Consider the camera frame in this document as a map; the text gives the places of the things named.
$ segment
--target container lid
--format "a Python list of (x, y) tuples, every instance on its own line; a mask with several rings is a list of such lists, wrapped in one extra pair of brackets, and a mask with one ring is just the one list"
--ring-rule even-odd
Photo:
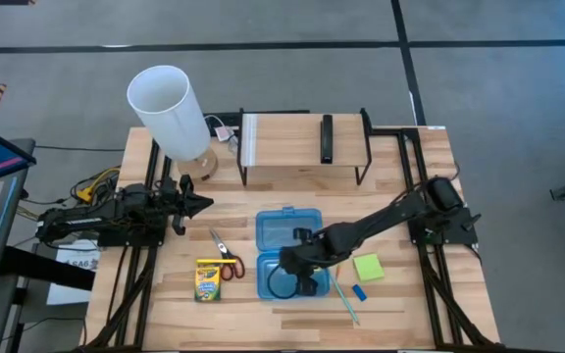
[[(262, 253), (256, 259), (256, 290), (261, 299), (277, 299), (268, 288), (267, 279), (279, 264), (279, 260), (279, 253), (273, 251)], [(316, 271), (311, 278), (318, 283), (317, 293), (315, 294), (316, 298), (323, 297), (329, 293), (331, 284), (328, 271)], [(295, 283), (295, 275), (289, 275), (283, 269), (278, 268), (272, 275), (270, 285), (278, 296), (286, 297), (295, 291)], [(292, 298), (306, 299), (312, 297), (295, 295)]]
[(283, 207), (276, 211), (261, 211), (256, 215), (256, 246), (260, 251), (280, 250), (283, 246), (299, 245), (293, 238), (297, 227), (313, 231), (322, 228), (322, 213), (316, 209)]

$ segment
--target white paper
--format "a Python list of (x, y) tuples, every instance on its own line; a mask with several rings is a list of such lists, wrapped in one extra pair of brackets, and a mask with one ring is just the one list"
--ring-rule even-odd
[[(72, 244), (59, 245), (56, 261), (78, 266), (80, 268), (97, 271), (99, 251), (74, 251), (64, 249), (96, 249), (96, 242), (90, 240), (76, 240)], [(63, 305), (73, 303), (87, 303), (90, 300), (90, 291), (70, 288), (60, 284), (51, 283), (47, 295), (47, 305)]]

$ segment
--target blue eraser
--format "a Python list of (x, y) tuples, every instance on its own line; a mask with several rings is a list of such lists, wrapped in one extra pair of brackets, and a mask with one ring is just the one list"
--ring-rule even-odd
[(359, 284), (354, 284), (352, 286), (352, 290), (354, 290), (354, 294), (357, 295), (357, 297), (359, 298), (359, 300), (364, 301), (366, 299), (368, 299), (368, 296), (365, 295), (365, 293), (363, 292), (363, 289), (361, 289), (361, 287), (359, 286)]

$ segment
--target scissors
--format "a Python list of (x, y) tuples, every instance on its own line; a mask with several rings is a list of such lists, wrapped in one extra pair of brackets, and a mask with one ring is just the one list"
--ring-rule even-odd
[(224, 245), (224, 242), (219, 237), (217, 232), (209, 228), (213, 240), (217, 243), (217, 248), (222, 252), (222, 257), (228, 260), (236, 260), (234, 264), (223, 264), (222, 265), (222, 279), (231, 280), (233, 277), (243, 278), (245, 276), (245, 267), (243, 266), (243, 260), (240, 257), (233, 255), (232, 252)]

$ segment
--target floor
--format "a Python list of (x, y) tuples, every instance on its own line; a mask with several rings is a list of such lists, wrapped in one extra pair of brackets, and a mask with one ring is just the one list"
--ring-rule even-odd
[[(120, 148), (140, 125), (128, 82), (158, 64), (184, 69), (209, 112), (365, 107), (375, 125), (447, 126), (469, 206), (484, 215), (477, 230), (502, 341), (565, 351), (565, 202), (548, 194), (565, 183), (565, 1), (0, 6), (0, 134)], [(121, 160), (35, 155), (26, 189), (40, 200)], [(19, 220), (10, 242), (32, 227)], [(44, 323), (24, 335), (22, 351), (71, 349), (79, 329)]]

